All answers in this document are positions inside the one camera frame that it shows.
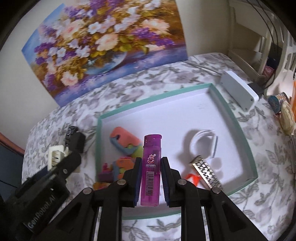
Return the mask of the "black charger cube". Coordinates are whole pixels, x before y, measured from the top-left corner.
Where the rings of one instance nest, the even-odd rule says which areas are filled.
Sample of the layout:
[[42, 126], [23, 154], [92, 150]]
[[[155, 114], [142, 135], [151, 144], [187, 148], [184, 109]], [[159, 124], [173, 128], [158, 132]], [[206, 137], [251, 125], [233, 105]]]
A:
[[69, 138], [69, 150], [82, 154], [84, 151], [85, 139], [85, 135], [81, 132], [75, 132], [72, 134]]

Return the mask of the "wrapped candy snacks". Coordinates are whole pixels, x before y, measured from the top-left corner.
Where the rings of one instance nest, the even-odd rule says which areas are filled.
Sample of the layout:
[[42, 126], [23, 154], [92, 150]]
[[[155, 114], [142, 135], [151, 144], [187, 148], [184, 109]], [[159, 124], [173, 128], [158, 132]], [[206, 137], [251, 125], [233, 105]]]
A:
[[295, 115], [292, 112], [292, 106], [284, 92], [271, 95], [268, 98], [273, 112], [277, 115], [280, 126], [286, 135], [293, 135], [295, 128]]

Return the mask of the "black toy car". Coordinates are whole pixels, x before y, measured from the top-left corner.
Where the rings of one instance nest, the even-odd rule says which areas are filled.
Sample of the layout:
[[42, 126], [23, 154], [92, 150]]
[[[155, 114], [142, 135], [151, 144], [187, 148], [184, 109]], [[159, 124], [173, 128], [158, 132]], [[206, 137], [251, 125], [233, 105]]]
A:
[[74, 135], [74, 133], [78, 132], [77, 126], [69, 126], [65, 135], [65, 146], [69, 146], [70, 138]]

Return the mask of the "teal white tray box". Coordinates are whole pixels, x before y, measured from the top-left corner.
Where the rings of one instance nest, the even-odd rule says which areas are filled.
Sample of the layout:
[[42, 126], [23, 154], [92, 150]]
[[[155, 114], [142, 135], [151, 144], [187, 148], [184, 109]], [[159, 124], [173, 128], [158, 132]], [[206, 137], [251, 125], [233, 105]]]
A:
[[227, 102], [213, 84], [200, 84], [152, 96], [103, 114], [98, 118], [95, 164], [100, 172], [122, 153], [110, 142], [110, 134], [121, 126], [139, 139], [148, 134], [162, 136], [162, 155], [182, 176], [192, 171], [189, 145], [201, 130], [218, 136], [215, 158], [208, 163], [218, 171], [223, 191], [232, 195], [257, 179], [250, 146]]

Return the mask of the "red white glue bottle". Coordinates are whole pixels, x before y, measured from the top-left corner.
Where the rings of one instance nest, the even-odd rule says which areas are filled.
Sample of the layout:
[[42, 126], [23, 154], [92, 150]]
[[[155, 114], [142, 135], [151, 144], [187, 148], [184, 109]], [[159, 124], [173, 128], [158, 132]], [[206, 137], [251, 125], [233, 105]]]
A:
[[197, 175], [197, 174], [192, 174], [192, 173], [189, 173], [185, 179], [189, 182], [191, 182], [192, 184], [194, 184], [196, 187], [198, 186], [199, 184], [199, 181], [202, 179], [202, 177], [200, 175]]

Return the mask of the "pink smart watch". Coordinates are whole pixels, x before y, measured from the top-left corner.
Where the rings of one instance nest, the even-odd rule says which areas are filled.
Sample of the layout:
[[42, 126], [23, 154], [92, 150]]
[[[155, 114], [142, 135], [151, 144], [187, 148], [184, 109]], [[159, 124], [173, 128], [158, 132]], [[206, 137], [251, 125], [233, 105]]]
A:
[[104, 163], [101, 171], [98, 173], [98, 181], [112, 183], [115, 181], [114, 170], [112, 164]]

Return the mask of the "floral patterned table cloth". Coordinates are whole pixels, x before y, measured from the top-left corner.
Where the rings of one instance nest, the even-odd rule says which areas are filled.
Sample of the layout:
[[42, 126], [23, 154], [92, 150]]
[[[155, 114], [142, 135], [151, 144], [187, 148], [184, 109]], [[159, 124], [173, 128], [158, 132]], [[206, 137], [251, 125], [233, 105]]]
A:
[[244, 111], [220, 85], [232, 71], [226, 55], [201, 54], [113, 80], [57, 108], [30, 132], [22, 179], [47, 167], [49, 148], [65, 142], [69, 126], [85, 134], [79, 172], [66, 182], [71, 201], [92, 187], [102, 164], [122, 157], [110, 142], [121, 126], [139, 139], [158, 133], [161, 155], [182, 178], [191, 161], [205, 159], [223, 191], [268, 240], [277, 240], [295, 208], [295, 158], [270, 104], [261, 98]]

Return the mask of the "blue orange toy cleaver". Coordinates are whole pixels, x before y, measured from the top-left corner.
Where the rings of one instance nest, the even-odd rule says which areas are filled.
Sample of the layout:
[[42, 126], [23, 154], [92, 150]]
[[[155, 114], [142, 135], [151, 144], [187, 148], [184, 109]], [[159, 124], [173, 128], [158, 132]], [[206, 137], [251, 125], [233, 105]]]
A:
[[123, 178], [125, 171], [133, 169], [135, 159], [132, 157], [122, 157], [112, 163], [114, 180]]

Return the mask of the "flower painting canvas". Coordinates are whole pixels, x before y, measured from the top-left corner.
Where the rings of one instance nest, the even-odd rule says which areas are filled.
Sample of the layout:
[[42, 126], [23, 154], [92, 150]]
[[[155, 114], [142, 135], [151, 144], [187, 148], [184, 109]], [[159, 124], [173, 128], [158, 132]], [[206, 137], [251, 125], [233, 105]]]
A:
[[118, 78], [188, 57], [175, 1], [62, 4], [22, 53], [59, 106]]

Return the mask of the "purple lighter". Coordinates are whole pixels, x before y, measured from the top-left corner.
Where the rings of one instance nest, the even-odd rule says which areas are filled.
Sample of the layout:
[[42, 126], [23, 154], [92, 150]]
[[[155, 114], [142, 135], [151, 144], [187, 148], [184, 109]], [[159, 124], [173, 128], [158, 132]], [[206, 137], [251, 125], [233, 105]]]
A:
[[161, 139], [159, 134], [144, 137], [142, 157], [141, 206], [158, 206], [161, 178]]

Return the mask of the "white rectangular device box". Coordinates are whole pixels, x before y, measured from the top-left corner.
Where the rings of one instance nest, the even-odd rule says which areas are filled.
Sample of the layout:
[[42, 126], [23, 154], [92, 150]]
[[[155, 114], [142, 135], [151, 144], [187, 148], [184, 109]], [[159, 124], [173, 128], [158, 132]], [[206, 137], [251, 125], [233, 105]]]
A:
[[233, 71], [225, 71], [220, 85], [232, 96], [244, 112], [253, 109], [259, 101], [258, 94]]

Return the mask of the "cream hair claw clip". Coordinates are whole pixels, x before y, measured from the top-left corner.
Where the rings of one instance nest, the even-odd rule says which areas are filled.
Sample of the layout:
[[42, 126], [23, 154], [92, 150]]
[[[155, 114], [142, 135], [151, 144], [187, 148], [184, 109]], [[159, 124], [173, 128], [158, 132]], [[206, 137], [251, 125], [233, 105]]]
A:
[[60, 161], [69, 155], [69, 148], [63, 145], [50, 146], [48, 149], [47, 170], [51, 170]]

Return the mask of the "white shelf unit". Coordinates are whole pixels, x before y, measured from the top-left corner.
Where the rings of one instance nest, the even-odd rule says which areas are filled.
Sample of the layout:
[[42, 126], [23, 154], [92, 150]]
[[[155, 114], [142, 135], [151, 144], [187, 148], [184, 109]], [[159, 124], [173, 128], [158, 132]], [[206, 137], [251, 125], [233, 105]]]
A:
[[228, 56], [266, 95], [292, 95], [295, 40], [281, 20], [261, 1], [229, 1]]

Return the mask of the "white smart watch band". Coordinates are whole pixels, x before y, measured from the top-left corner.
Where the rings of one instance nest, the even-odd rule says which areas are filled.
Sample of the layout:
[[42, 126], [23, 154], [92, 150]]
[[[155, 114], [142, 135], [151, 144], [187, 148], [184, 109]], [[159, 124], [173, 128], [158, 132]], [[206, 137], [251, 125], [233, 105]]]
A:
[[192, 158], [201, 156], [203, 159], [215, 157], [218, 136], [214, 130], [201, 130], [191, 139], [189, 152]]

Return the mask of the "gold black patterned lighter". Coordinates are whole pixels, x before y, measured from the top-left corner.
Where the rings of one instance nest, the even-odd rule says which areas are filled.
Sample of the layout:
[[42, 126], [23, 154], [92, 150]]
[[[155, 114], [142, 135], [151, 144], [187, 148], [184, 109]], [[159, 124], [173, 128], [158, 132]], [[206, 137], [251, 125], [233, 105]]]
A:
[[201, 176], [204, 183], [211, 189], [217, 187], [223, 189], [222, 184], [216, 177], [215, 173], [209, 166], [209, 164], [201, 157], [201, 155], [196, 156], [190, 164], [194, 167], [197, 173]]

